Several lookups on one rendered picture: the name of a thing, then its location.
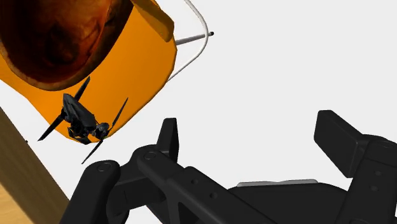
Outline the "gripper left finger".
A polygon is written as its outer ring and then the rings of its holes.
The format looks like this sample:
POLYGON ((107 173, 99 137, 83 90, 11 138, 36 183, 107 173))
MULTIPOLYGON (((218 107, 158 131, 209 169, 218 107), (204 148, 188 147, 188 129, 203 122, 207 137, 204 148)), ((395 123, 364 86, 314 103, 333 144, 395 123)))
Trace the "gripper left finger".
POLYGON ((177 120, 166 118, 157 143, 136 149, 124 167, 89 165, 59 224, 124 224, 145 205, 165 224, 276 224, 196 168, 180 166, 178 151, 177 120))

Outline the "grey pen with black tip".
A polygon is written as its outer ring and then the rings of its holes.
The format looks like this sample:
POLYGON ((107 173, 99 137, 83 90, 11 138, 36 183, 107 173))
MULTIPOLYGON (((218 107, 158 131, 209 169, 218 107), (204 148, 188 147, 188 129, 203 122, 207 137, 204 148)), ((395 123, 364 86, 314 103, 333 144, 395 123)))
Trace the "grey pen with black tip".
POLYGON ((190 37, 187 37, 187 38, 177 39, 177 40, 174 40, 174 43, 175 43, 176 46, 183 45, 183 44, 191 43, 193 41, 197 41, 197 40, 200 40, 200 39, 209 38, 209 37, 211 37, 213 35, 214 35, 214 32, 210 31, 207 35, 199 34, 199 35, 190 36, 190 37))

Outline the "dark brown bowl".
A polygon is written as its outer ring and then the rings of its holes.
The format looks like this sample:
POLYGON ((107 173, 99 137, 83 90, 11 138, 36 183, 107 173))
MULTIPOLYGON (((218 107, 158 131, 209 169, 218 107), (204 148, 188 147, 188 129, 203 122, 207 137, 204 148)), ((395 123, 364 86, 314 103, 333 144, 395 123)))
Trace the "dark brown bowl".
POLYGON ((111 51, 133 7, 130 0, 0 0, 2 75, 49 91, 77 84, 111 51))

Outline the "orange curved container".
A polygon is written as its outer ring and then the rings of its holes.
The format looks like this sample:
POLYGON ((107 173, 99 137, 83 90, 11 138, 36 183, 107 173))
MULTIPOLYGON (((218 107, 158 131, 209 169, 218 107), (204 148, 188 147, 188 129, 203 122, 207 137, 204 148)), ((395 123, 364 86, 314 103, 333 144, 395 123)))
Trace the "orange curved container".
POLYGON ((112 132, 123 127, 163 87, 176 59, 173 23, 155 0, 130 0, 132 12, 122 33, 105 59, 86 78, 63 90, 36 88, 11 76, 0 81, 24 96, 39 114, 52 122, 63 107, 63 94, 75 95, 90 77, 80 102, 98 122, 112 126, 126 98, 129 98, 112 132))

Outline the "brown wooden table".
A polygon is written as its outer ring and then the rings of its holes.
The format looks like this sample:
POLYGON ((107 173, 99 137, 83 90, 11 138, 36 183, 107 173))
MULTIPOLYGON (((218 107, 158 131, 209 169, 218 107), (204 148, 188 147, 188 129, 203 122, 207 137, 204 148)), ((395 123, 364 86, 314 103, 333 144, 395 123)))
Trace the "brown wooden table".
POLYGON ((0 224, 59 224, 68 202, 0 108, 0 224))

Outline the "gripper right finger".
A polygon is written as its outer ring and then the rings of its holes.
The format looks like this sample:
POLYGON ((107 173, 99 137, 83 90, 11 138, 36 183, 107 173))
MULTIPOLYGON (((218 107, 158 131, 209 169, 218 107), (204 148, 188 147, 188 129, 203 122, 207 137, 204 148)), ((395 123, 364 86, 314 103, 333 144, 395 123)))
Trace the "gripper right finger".
POLYGON ((335 224, 397 224, 397 143, 362 134, 332 110, 317 113, 314 140, 352 179, 335 224))

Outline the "black toy drone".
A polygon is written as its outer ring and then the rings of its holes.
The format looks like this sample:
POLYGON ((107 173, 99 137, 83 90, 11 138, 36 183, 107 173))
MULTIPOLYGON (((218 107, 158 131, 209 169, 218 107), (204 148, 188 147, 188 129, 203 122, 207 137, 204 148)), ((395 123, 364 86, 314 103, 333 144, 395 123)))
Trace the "black toy drone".
POLYGON ((103 143, 104 139, 109 135, 110 131, 115 126, 118 121, 127 101, 129 98, 126 98, 123 103, 121 109, 116 115, 115 119, 112 122, 112 126, 109 123, 102 122, 99 123, 93 113, 89 112, 89 110, 82 105, 79 100, 83 95, 87 85, 90 82, 90 77, 88 77, 79 90, 76 92, 74 96, 70 94, 63 94, 63 107, 61 109, 60 115, 56 117, 56 119, 50 124, 50 126, 45 130, 42 136, 38 139, 38 141, 44 140, 55 128, 61 124, 62 121, 65 121, 70 124, 67 128, 69 137, 77 140, 79 143, 84 145, 88 145, 91 143, 88 136, 94 136, 99 142, 95 145, 93 150, 87 155, 87 157, 82 161, 84 164, 92 154, 98 149, 98 147, 103 143))

